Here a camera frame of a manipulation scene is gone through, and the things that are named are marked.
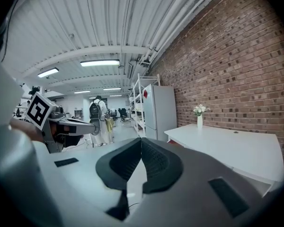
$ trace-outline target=bouquet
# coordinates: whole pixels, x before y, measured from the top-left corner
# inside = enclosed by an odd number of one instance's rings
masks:
[[[209,111],[210,108],[206,107],[206,106],[203,106],[202,104],[200,104],[199,106],[196,106],[194,108],[194,112],[195,112],[195,115],[196,116],[201,116],[202,113],[206,112],[206,111]]]

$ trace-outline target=refrigerator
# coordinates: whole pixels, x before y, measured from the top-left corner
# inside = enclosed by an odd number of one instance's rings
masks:
[[[174,88],[148,85],[142,92],[146,137],[168,141],[164,131],[177,127]]]

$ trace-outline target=white shirt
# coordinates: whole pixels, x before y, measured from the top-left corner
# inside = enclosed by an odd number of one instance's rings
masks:
[[[90,107],[93,103],[98,104],[99,101],[100,101],[99,99],[94,100],[94,102],[91,102],[91,103],[90,103],[89,107]],[[104,120],[104,115],[105,115],[105,113],[107,112],[106,105],[105,105],[105,103],[104,103],[103,101],[100,101],[99,107],[100,107],[100,110],[101,110],[101,113],[102,113],[100,120]]]

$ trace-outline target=yellow cloth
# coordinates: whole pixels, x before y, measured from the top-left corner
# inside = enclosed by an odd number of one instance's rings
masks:
[[[108,132],[113,131],[114,119],[113,118],[106,119],[106,126],[107,126],[107,131]]]

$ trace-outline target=door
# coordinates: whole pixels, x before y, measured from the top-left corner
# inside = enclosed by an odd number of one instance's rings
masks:
[[[148,85],[142,93],[145,125],[156,130],[156,111],[152,85]]]
[[[158,139],[157,131],[153,130],[152,128],[148,127],[147,125],[145,126],[145,134],[146,134],[146,138],[153,139],[153,140]]]

